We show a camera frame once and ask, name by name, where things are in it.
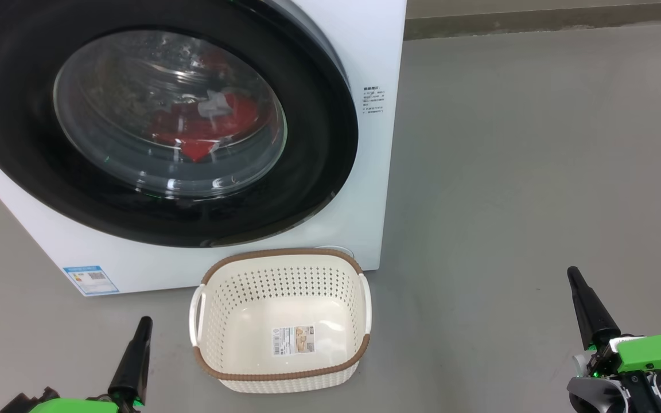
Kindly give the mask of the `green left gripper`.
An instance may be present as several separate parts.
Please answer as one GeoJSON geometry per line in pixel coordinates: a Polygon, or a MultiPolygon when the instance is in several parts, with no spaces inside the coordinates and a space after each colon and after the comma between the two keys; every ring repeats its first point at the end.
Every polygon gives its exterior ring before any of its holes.
{"type": "Polygon", "coordinates": [[[39,403],[29,412],[140,412],[145,405],[149,381],[150,339],[154,321],[149,316],[139,320],[134,337],[127,345],[117,371],[108,387],[111,402],[75,398],[53,398],[39,403]],[[122,411],[119,406],[130,406],[122,411]]]}

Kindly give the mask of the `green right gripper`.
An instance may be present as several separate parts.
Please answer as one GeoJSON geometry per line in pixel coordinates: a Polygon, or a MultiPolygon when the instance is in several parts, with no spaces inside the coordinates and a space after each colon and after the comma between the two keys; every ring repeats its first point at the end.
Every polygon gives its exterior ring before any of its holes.
{"type": "Polygon", "coordinates": [[[596,351],[588,359],[589,377],[661,371],[661,334],[619,337],[621,329],[578,267],[567,269],[567,280],[583,348],[596,351]]]}

